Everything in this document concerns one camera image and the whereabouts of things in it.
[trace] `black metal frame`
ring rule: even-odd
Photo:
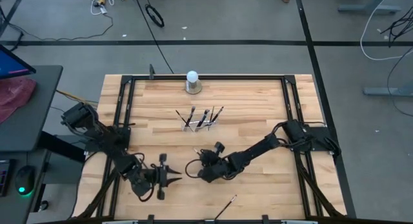
[[[182,80],[184,81],[186,79],[185,75],[170,75],[170,76],[165,76],[165,75],[147,75],[147,76],[122,76],[121,78],[121,86],[119,89],[119,95],[117,99],[117,105],[116,105],[116,111],[115,111],[115,118],[114,118],[114,125],[119,127],[119,118],[121,114],[121,109],[122,109],[122,102],[123,102],[123,96],[125,94],[125,88],[126,84],[130,84],[129,86],[129,93],[128,93],[128,100],[126,103],[126,111],[125,111],[125,119],[123,122],[123,128],[129,128],[129,120],[130,120],[130,111],[132,108],[132,102],[133,102],[133,96],[134,96],[134,89],[135,89],[135,83],[136,81],[139,80]],[[279,75],[199,75],[200,80],[251,80],[251,79],[258,79],[258,80],[279,80],[281,82],[281,87],[283,89],[283,97],[284,97],[284,102],[285,102],[285,108],[287,112],[287,118],[288,120],[293,119],[293,114],[292,114],[292,109],[291,109],[291,103],[290,103],[290,97],[288,94],[288,84],[291,85],[292,89],[292,95],[294,98],[294,104],[296,107],[296,112],[297,112],[297,118],[299,121],[304,121],[303,118],[303,113],[301,109],[301,104],[299,102],[299,96],[298,96],[298,91],[297,91],[297,86],[296,86],[296,79],[294,75],[286,75],[286,76],[279,76]],[[295,160],[296,160],[296,165],[297,161],[301,161],[301,155],[299,152],[294,152]],[[316,175],[314,173],[314,166],[312,164],[312,158],[311,154],[307,152],[305,154],[306,157],[306,163],[308,167],[308,173],[310,174],[310,177],[315,180]],[[103,182],[107,180],[107,177],[110,173],[110,165],[111,161],[109,159],[106,160],[106,165],[105,165],[105,171],[103,175]],[[310,213],[310,204],[308,202],[308,194],[307,194],[307,188],[305,185],[305,180],[302,175],[297,170],[297,176],[299,179],[299,186],[300,186],[300,191],[301,191],[301,197],[303,201],[303,209],[304,209],[304,214],[305,217],[311,217]],[[114,181],[114,188],[112,191],[112,197],[110,201],[110,208],[109,208],[109,216],[114,216],[115,211],[116,211],[116,203],[117,203],[117,193],[119,190],[119,177],[116,178]],[[316,203],[316,212],[317,216],[322,216],[323,215],[323,209],[321,206],[321,203],[318,201],[317,197],[314,194],[314,201]],[[97,209],[97,217],[102,216],[103,214],[103,208],[104,208],[105,200],[103,200]],[[279,223],[279,220],[267,220],[268,223]],[[199,223],[199,222],[205,222],[205,220],[164,220],[164,221],[155,221],[156,223]],[[263,220],[219,220],[220,223],[262,223]]]

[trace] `wooden tabletop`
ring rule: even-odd
[[[97,111],[100,121],[106,125],[114,120],[120,80],[121,75],[107,75],[103,83]],[[312,76],[296,75],[296,80],[305,121],[323,121]],[[201,93],[190,95],[185,92],[183,81],[136,82],[130,116],[130,122],[135,125],[131,126],[129,153],[142,152],[146,164],[156,165],[159,154],[167,153],[166,164],[182,172],[183,179],[164,189],[165,200],[156,199],[154,194],[146,203],[138,200],[128,181],[121,181],[115,218],[147,219],[149,214],[154,214],[156,219],[210,219],[237,194],[220,219],[261,219],[264,214],[270,219],[303,219],[294,155],[286,148],[277,148],[256,158],[230,181],[217,179],[207,183],[185,175],[185,165],[197,158],[193,148],[213,149],[216,141],[220,141],[226,147],[224,156],[242,151],[262,140],[274,125],[287,120],[279,81],[213,80],[202,81],[202,85]],[[215,112],[222,106],[225,108],[219,124],[210,131],[183,132],[175,110],[188,115],[192,105],[196,106],[196,114],[213,106]],[[282,130],[277,132],[277,137],[286,138]],[[87,161],[74,216],[86,208],[99,190],[105,159],[104,154],[98,153]],[[320,189],[336,209],[345,214],[332,156],[327,152],[313,152],[312,159]],[[194,163],[188,171],[196,175],[200,168],[199,163]],[[312,193],[307,190],[311,211],[315,214]],[[105,214],[111,194],[110,190],[106,196]]]

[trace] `gray floor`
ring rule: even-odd
[[[146,0],[139,0],[143,5]],[[269,39],[305,40],[295,0],[150,0],[165,19],[160,29],[150,24],[160,40]],[[315,41],[358,41],[367,16],[339,14],[340,3],[364,3],[367,0],[303,0],[308,25]],[[406,12],[413,0],[386,0]],[[15,0],[2,0],[6,12]],[[98,40],[151,40],[136,2],[116,0],[108,7],[114,27]],[[400,14],[373,17],[367,29],[367,41],[384,41],[384,30]],[[89,0],[22,0],[12,22],[39,37],[88,36],[103,31],[110,20],[90,14]],[[0,40],[15,40],[17,33],[7,28]],[[401,40],[411,41],[407,34]],[[35,40],[25,36],[23,40]],[[162,46],[176,73],[276,73],[312,74],[306,46]],[[407,48],[367,47],[374,57],[398,56]],[[99,99],[105,74],[147,73],[153,64],[157,73],[168,68],[155,46],[21,46],[15,53],[32,65],[63,65],[59,89],[87,99]],[[387,75],[396,62],[371,61],[356,46],[319,46],[317,58],[337,127],[339,142],[356,213],[359,218],[413,221],[413,141],[409,130],[411,117],[403,116],[385,97],[367,97],[364,86],[385,86]],[[411,79],[407,70],[413,58],[399,65],[391,85]],[[397,99],[407,112],[409,99]],[[68,109],[73,102],[56,95],[53,106]],[[45,130],[69,134],[59,124],[60,112],[51,110]],[[70,214],[76,192],[73,183],[50,185],[45,196],[50,210],[33,214],[29,223],[65,219]]]

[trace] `pen holder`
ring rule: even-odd
[[[198,124],[199,124],[199,122],[202,120],[202,117],[203,117],[203,116],[204,116],[204,113],[202,113],[202,114],[194,114],[194,115],[192,116],[190,122],[189,122],[189,126],[188,126],[188,127],[186,127],[186,126],[185,126],[186,123],[184,123],[184,122],[182,121],[182,119],[179,118],[179,120],[181,120],[181,129],[182,129],[182,131],[184,131],[184,132],[188,132],[188,131],[189,131],[189,132],[209,131],[211,128],[213,128],[214,126],[216,126],[216,125],[218,124],[218,119],[219,119],[219,117],[218,117],[217,119],[215,119],[215,121],[210,124],[211,114],[209,113],[209,114],[206,116],[204,122],[202,122],[201,126],[198,126]],[[183,116],[183,118],[184,118],[185,120],[188,120],[188,117],[189,117],[189,116]]]

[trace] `monitor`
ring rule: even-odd
[[[0,45],[0,79],[24,76],[36,73],[36,70]]]

